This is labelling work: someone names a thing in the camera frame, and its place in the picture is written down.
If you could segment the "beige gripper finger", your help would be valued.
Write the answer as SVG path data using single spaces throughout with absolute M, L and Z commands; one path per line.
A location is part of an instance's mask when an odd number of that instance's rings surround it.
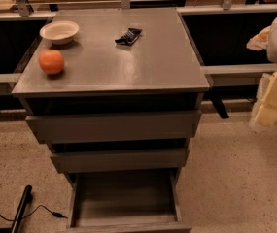
M 248 43 L 246 44 L 246 48 L 249 50 L 256 50 L 256 51 L 265 50 L 267 47 L 269 31 L 270 31 L 269 26 L 262 29 L 261 32 L 259 32 L 257 35 L 255 35 L 253 38 L 251 38 L 248 41 Z
M 257 101 L 251 112 L 252 127 L 270 126 L 277 121 L 277 71 L 260 79 Z

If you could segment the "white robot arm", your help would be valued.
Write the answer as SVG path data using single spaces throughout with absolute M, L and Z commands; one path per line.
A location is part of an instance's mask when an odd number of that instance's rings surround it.
M 267 59 L 277 64 L 277 17 L 272 24 L 249 40 L 249 50 L 266 50 Z M 270 126 L 277 121 L 277 71 L 263 74 L 258 91 L 257 101 L 252 109 L 250 125 L 254 129 Z

